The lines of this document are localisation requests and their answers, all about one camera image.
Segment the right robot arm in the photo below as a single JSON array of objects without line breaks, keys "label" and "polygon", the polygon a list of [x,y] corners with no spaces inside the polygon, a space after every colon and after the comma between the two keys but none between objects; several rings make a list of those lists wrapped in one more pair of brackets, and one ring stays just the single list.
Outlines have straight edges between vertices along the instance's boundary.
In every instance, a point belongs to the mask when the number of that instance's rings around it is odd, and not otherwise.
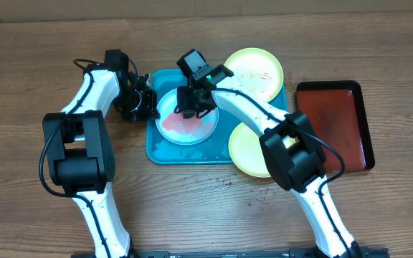
[{"label": "right robot arm", "polygon": [[192,49],[177,62],[187,79],[177,90],[175,111],[185,118],[202,118],[214,108],[226,110],[257,135],[267,171],[275,183],[292,192],[315,234],[322,257],[361,257],[359,244],[344,226],[328,189],[325,149],[338,151],[319,139],[301,111],[288,113],[261,100],[233,71],[207,64]]}]

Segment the light blue plate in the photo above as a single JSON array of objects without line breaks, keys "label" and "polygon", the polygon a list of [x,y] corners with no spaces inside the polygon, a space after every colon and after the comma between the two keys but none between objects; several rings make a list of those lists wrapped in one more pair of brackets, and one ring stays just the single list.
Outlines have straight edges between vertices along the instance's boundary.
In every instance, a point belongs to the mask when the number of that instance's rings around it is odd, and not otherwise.
[{"label": "light blue plate", "polygon": [[219,121],[218,109],[212,110],[203,118],[196,116],[185,119],[181,113],[175,113],[177,89],[167,92],[158,102],[157,111],[160,118],[156,127],[162,136],[175,144],[193,145],[206,140]]}]

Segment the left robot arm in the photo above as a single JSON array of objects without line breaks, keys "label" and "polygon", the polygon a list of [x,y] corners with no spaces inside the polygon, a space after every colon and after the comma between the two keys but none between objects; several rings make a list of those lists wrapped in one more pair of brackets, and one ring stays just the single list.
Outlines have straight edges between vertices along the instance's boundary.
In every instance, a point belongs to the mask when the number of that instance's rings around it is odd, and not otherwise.
[{"label": "left robot arm", "polygon": [[115,156],[105,116],[114,107],[129,123],[158,119],[157,94],[146,84],[149,76],[138,74],[119,49],[106,51],[103,62],[73,62],[83,83],[69,105],[43,118],[39,179],[53,196],[77,204],[95,245],[93,257],[136,257],[113,196]]}]

